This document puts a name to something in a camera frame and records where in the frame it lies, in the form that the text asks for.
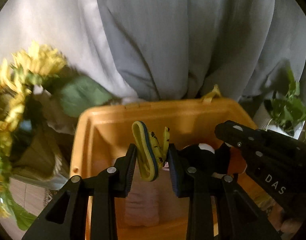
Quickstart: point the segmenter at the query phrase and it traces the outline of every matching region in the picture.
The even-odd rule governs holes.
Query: green leaf
[[[57,76],[53,76],[45,80],[42,84],[43,88],[52,95],[57,91],[61,90],[65,85],[70,83],[74,78],[77,78],[81,74],[75,69],[67,66],[63,67]]]
[[[35,215],[27,212],[22,206],[14,202],[13,212],[17,221],[18,228],[22,231],[26,231],[32,225],[36,219]]]
[[[291,111],[291,114],[293,116],[294,126],[306,120],[306,107],[299,98],[290,98],[287,102],[287,108]]]
[[[73,78],[58,89],[54,96],[64,113],[71,117],[79,117],[88,108],[102,106],[113,98],[100,84],[85,75]]]
[[[295,81],[294,73],[291,70],[291,67],[288,66],[287,68],[288,68],[287,75],[288,75],[288,80],[289,80],[289,88],[288,88],[287,95],[289,97],[299,96],[299,93],[300,93],[299,82]]]
[[[29,86],[31,85],[38,85],[41,86],[43,83],[45,83],[48,79],[51,78],[58,78],[57,75],[47,75],[47,76],[42,76],[37,73],[33,73],[29,71],[27,75],[25,76],[25,83]]]
[[[290,121],[292,122],[294,119],[293,119],[293,116],[291,115],[291,113],[287,110],[287,107],[284,106],[284,119],[286,121]]]
[[[20,206],[18,203],[16,203],[11,195],[11,192],[6,189],[6,197],[8,206],[10,209],[12,209],[14,213],[14,217],[16,219],[18,228],[22,231],[26,231],[29,229],[29,227],[32,225],[34,220],[36,219],[36,216],[27,212],[22,206]]]
[[[280,119],[284,118],[284,107],[286,106],[285,100],[282,99],[271,99],[272,110],[270,112],[271,117],[280,122]]]

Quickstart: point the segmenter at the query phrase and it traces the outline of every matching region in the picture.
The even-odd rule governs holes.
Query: bin handle
[[[215,84],[211,92],[202,96],[201,101],[202,103],[211,103],[213,98],[221,98],[221,97],[222,97],[222,94],[219,90],[219,86]]]

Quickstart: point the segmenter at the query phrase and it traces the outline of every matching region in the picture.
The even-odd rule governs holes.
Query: wooden floor
[[[44,208],[45,189],[11,179],[10,191],[14,200],[28,212],[39,215]],[[24,231],[11,219],[0,219],[0,223],[13,240],[21,240]]]

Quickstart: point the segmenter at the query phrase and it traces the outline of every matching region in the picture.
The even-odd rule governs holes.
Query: yellow plastic bin
[[[134,121],[143,121],[150,131],[154,131],[157,138],[163,138],[164,127],[169,127],[170,143],[174,143],[177,149],[195,143],[208,143],[216,149],[222,141],[215,137],[215,126],[227,120],[256,128],[243,108],[237,102],[227,98],[160,101],[91,108],[81,115],[78,122],[70,176],[80,175],[83,178],[96,176],[102,170],[112,166],[115,159],[124,156],[129,144],[135,143],[132,134]],[[229,174],[243,173],[246,163],[240,152],[235,148],[232,148],[231,152]],[[160,177],[152,183],[156,183],[155,187],[160,194],[160,223],[153,227],[128,226],[124,221],[125,200],[116,199],[119,240],[185,239],[188,199],[178,199],[173,194],[168,171],[161,171]],[[239,183],[252,198],[262,192],[245,174],[240,176]],[[86,239],[89,239],[91,204],[90,199]]]

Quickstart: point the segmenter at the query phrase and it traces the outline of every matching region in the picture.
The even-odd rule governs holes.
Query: white vase
[[[271,117],[268,114],[264,103],[262,103],[259,107],[259,109],[257,110],[254,118],[253,118],[254,123],[258,126],[259,129],[263,129],[263,130],[272,130],[284,135],[287,135],[289,137],[291,137],[290,135],[288,135],[287,133],[285,133],[281,128],[279,128],[278,126],[275,125],[274,121],[271,121]],[[299,138],[301,131],[303,130],[304,127],[304,121],[299,123],[295,128],[294,128],[294,132],[295,135],[293,136],[294,139]]]

